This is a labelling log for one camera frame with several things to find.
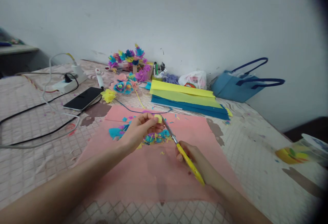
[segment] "pink felt sheet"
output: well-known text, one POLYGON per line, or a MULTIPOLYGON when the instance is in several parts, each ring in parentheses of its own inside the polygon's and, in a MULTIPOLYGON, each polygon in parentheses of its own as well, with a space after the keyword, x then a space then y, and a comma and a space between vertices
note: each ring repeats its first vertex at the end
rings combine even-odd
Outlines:
MULTIPOLYGON (((130 108, 142 112, 143 109, 130 108)), ((123 106, 113 106, 90 139, 76 164, 102 152, 120 141, 113 141, 108 129, 127 124, 124 117, 138 116, 138 113, 128 111, 123 106)), ((238 190, 246 196, 242 186, 227 161, 220 145, 217 143, 204 117, 187 116, 172 113, 163 114, 176 135, 178 141, 184 140, 196 145, 213 167, 238 190)), ((107 173, 92 190, 89 201, 179 201, 205 200, 220 201, 214 190, 202 187, 193 174, 188 174, 186 165, 176 160, 175 143, 169 141, 163 144, 143 145, 124 158, 109 173, 107 173)))

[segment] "stack of paper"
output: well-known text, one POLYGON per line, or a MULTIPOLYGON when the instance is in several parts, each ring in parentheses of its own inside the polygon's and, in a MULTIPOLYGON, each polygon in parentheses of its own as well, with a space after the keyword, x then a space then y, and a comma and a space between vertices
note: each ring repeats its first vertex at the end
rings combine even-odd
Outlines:
POLYGON ((212 91, 179 86, 153 80, 150 93, 152 103, 198 112, 204 115, 230 120, 232 113, 220 105, 212 91))

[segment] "hand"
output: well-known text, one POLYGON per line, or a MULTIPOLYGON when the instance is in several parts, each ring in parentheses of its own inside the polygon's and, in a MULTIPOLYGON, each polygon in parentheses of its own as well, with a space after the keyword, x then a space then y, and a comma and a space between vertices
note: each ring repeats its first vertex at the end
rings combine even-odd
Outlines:
POLYGON ((164 129, 164 124, 157 123, 158 118, 150 113, 143 113, 135 117, 122 139, 125 140, 132 151, 134 151, 143 139, 150 133, 160 133, 164 129))
MULTIPOLYGON (((193 162, 199 173, 202 175, 205 184, 213 185, 215 183, 215 175, 217 175, 217 171, 213 168, 213 166, 209 163, 209 161, 204 157, 198 147, 188 144, 184 141, 179 141, 179 144, 193 162)), ((178 148, 175 148, 175 153, 177 156, 177 160, 179 162, 184 162, 183 156, 178 151, 178 148)))

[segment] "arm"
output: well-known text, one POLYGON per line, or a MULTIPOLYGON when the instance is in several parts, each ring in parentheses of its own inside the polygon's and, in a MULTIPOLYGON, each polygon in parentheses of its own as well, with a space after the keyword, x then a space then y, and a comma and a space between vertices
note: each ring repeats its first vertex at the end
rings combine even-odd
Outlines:
MULTIPOLYGON (((213 187, 217 194, 222 197, 222 206, 231 214, 236 223, 271 223, 213 168, 196 146, 189 145, 184 141, 180 141, 179 144, 193 161, 205 183, 213 187)), ((183 157, 178 150, 176 150, 176 155, 177 159, 182 162, 183 157)))
POLYGON ((145 135, 163 131, 164 126, 157 121, 149 113, 136 117, 120 143, 19 198, 0 211, 0 220, 15 224, 60 223, 100 178, 139 146, 145 135))

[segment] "person's left hand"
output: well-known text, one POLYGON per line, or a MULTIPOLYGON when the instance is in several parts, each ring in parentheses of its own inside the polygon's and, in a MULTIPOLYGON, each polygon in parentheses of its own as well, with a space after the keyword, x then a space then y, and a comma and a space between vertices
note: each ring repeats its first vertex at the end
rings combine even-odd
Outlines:
POLYGON ((127 131, 122 136, 122 139, 124 139, 129 146, 131 146, 132 151, 134 151, 147 136, 147 134, 160 133, 163 131, 163 122, 157 122, 157 117, 154 117, 150 113, 143 113, 132 120, 127 131))

